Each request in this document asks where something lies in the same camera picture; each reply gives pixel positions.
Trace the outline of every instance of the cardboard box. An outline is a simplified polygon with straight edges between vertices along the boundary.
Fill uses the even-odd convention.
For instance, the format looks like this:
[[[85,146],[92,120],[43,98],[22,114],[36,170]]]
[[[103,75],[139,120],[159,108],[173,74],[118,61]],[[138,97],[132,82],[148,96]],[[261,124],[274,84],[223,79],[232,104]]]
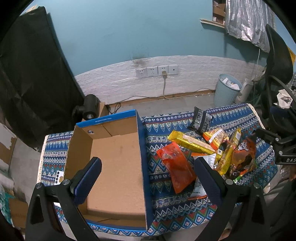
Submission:
[[[217,15],[220,15],[222,17],[225,17],[226,16],[226,14],[224,12],[224,9],[219,8],[219,7],[215,7],[215,6],[213,6],[213,14],[214,13],[217,14]]]
[[[218,6],[213,5],[213,19],[215,18],[215,22],[222,23],[224,22],[224,18],[226,16],[225,10],[226,4],[218,4]]]
[[[0,123],[0,170],[3,172],[8,172],[16,140],[16,135]]]
[[[28,204],[16,198],[9,198],[9,208],[13,225],[23,229],[26,228]]]
[[[150,227],[154,217],[146,142],[136,110],[77,123],[64,179],[71,179],[93,156],[101,159],[102,172],[79,206],[84,218],[109,227]]]

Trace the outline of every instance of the office chair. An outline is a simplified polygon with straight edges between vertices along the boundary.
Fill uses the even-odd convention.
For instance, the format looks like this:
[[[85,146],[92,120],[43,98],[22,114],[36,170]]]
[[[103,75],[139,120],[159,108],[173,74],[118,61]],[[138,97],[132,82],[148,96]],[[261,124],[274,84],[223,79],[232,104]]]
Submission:
[[[291,110],[281,109],[273,103],[277,102],[278,90],[283,89],[291,80],[293,76],[293,63],[284,40],[268,24],[266,24],[265,29],[270,51],[266,60],[266,82],[260,98],[262,117],[263,119],[268,118],[268,127],[272,132],[282,137],[287,137],[296,133],[295,126],[291,123],[291,119],[289,119],[289,112]],[[287,92],[292,97],[292,92],[288,90]]]

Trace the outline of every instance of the yellow snack wrapper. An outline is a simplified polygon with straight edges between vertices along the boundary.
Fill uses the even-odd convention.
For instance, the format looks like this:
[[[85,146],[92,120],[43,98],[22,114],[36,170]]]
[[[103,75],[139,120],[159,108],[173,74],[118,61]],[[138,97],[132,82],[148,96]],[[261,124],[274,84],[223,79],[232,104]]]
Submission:
[[[222,151],[222,150],[220,150],[220,149],[218,149],[218,150],[216,151],[216,157],[215,157],[214,165],[215,165],[218,161],[220,161],[220,159],[222,158],[223,153],[224,153],[224,151]]]
[[[241,135],[241,129],[237,128],[230,138],[227,148],[224,151],[216,168],[216,171],[218,171],[221,176],[224,175],[230,167],[232,153],[237,148]]]
[[[218,149],[215,151],[209,144],[204,143],[194,137],[188,136],[180,131],[173,130],[169,135],[168,139],[170,141],[176,142],[178,145],[183,146],[194,153],[205,153],[211,155],[216,153],[215,163],[217,163],[223,154],[223,151]]]

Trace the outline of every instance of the red snack bag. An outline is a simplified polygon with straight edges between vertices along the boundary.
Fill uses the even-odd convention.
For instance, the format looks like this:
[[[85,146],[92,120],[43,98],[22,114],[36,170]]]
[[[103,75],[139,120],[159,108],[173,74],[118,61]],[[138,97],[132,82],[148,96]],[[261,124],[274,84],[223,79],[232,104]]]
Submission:
[[[176,194],[196,180],[192,167],[175,142],[157,150],[156,153],[170,172]]]

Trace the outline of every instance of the black backdrop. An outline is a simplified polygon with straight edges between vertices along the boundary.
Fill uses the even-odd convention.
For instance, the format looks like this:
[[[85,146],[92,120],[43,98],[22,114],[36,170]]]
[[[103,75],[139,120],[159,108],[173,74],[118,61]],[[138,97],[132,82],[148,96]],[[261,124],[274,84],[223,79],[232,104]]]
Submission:
[[[13,132],[40,147],[47,134],[74,129],[83,95],[59,49],[44,7],[23,14],[0,44],[0,106]]]

